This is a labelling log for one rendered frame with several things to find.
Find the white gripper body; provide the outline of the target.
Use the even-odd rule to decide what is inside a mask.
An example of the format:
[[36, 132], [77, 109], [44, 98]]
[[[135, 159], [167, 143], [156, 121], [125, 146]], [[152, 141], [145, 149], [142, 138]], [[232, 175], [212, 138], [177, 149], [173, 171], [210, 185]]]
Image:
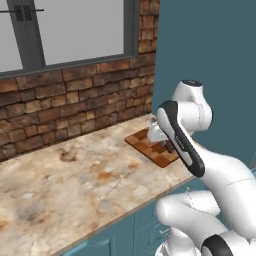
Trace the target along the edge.
[[150, 123], [149, 130], [147, 133], [147, 137], [151, 142], [161, 142], [167, 141], [168, 137], [166, 134], [160, 129], [156, 121]]

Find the brown checkered cutting board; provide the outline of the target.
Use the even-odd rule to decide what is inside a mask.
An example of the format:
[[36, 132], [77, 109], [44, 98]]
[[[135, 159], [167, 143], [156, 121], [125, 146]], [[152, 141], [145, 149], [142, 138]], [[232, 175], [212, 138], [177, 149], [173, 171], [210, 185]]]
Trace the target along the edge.
[[161, 168], [167, 167], [179, 158], [175, 150], [169, 152], [160, 142], [151, 142], [147, 133], [148, 128], [144, 128], [127, 136], [125, 141]]

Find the wide teal drawer front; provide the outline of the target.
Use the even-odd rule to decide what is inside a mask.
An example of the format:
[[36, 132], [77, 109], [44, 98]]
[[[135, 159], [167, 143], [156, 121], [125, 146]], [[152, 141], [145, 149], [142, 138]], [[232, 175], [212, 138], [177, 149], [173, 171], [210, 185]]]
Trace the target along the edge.
[[[191, 189], [191, 192], [189, 194], [186, 193], [186, 187], [190, 187]], [[203, 182], [201, 182], [197, 178], [193, 178], [193, 179], [183, 181], [179, 185], [176, 185], [173, 189], [171, 189], [166, 193], [166, 196], [169, 196], [169, 195], [175, 196], [176, 194], [178, 194], [178, 198], [182, 202], [187, 203], [189, 201], [189, 196], [193, 191], [201, 191], [206, 189], [207, 187], [204, 185]]]

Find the small teal drawer front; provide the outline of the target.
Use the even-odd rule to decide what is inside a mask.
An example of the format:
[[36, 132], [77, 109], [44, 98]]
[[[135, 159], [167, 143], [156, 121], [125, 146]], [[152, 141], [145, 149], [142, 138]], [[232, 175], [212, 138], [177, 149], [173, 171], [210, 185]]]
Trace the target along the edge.
[[135, 231], [139, 232], [156, 221], [156, 202], [145, 205], [135, 213]]

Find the large teal drawer front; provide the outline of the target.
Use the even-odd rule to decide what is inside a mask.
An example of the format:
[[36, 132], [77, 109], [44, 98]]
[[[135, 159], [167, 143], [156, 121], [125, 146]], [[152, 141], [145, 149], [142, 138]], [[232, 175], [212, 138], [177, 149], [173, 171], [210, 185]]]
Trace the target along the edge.
[[133, 256], [154, 256], [158, 246], [165, 241], [168, 233], [160, 234], [159, 230], [168, 227], [155, 222], [135, 234]]

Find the tall teal cabinet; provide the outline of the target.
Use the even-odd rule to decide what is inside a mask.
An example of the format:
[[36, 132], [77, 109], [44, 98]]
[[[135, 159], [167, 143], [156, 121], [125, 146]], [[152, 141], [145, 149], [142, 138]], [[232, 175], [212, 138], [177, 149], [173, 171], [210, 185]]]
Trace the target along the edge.
[[194, 139], [250, 165], [256, 155], [256, 0], [160, 0], [152, 109], [182, 79], [213, 109]]

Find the teal cupboard door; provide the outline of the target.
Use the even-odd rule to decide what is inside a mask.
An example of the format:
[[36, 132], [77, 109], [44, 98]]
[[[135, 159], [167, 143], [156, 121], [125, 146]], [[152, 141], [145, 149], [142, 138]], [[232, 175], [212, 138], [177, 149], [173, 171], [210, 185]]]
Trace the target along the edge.
[[61, 256], [133, 256], [134, 215], [111, 225]]

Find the grey framed window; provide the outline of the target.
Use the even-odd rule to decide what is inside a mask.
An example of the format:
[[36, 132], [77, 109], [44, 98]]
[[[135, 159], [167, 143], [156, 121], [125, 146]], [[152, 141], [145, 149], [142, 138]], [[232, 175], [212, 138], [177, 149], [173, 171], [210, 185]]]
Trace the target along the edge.
[[138, 54], [140, 0], [0, 0], [0, 79]]

